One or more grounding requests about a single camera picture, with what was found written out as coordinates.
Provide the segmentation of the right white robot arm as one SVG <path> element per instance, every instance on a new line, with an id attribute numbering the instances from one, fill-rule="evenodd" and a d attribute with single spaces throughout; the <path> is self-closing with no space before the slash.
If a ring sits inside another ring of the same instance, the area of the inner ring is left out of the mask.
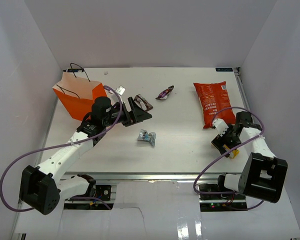
<path id="1" fill-rule="evenodd" d="M 262 127 L 253 122 L 251 113 L 238 112 L 233 125 L 216 118 L 212 121 L 212 126 L 217 129 L 218 135 L 211 143 L 220 154 L 233 159 L 239 153 L 239 145 L 248 154 L 242 173 L 225 173 L 218 177 L 216 195 L 226 200 L 236 192 L 277 203 L 283 190 L 288 163 L 277 158 L 268 148 L 262 135 Z"/>

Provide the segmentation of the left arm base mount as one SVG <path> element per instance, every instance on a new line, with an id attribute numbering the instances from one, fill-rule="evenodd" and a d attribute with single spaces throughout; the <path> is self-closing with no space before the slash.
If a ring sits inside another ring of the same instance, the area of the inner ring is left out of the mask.
<path id="1" fill-rule="evenodd" d="M 113 208 L 111 185 L 96 185 L 95 193 L 90 199 L 70 199 L 64 203 L 65 210 L 109 211 Z"/>

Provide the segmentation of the brown white snack wrapper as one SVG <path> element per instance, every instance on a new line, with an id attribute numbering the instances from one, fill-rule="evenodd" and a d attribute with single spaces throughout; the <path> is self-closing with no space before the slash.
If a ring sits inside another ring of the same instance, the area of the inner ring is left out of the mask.
<path id="1" fill-rule="evenodd" d="M 145 112 L 148 112 L 154 108 L 141 94 L 137 94 L 134 97 L 134 102 Z"/>

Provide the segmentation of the yellow snack bar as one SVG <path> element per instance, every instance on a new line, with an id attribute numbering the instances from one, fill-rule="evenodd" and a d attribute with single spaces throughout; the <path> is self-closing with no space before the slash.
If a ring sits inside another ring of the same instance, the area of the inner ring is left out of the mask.
<path id="1" fill-rule="evenodd" d="M 226 158 L 234 159 L 240 153 L 238 149 L 230 151 L 230 149 L 226 145 L 224 145 L 223 148 L 227 152 L 227 154 L 225 155 Z"/>

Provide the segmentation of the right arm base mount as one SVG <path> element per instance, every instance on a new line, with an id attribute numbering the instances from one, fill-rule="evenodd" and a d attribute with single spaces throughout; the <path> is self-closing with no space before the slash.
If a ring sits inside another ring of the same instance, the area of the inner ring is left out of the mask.
<path id="1" fill-rule="evenodd" d="M 199 195 L 201 213 L 247 211 L 246 197 L 239 194 L 211 194 L 219 192 L 217 184 L 200 183 L 196 189 L 208 194 Z"/>

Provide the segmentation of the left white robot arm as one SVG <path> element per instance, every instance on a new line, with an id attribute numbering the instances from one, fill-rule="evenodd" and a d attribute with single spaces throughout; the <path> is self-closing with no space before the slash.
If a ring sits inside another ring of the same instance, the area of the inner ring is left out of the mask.
<path id="1" fill-rule="evenodd" d="M 86 174 L 63 180 L 63 175 L 86 152 L 91 150 L 116 124 L 125 127 L 151 119 L 152 115 L 128 98 L 130 110 L 121 101 L 111 103 L 110 98 L 95 99 L 80 126 L 55 154 L 36 167 L 27 166 L 21 175 L 19 198 L 43 215 L 50 214 L 60 200 L 96 197 L 96 181 Z"/>

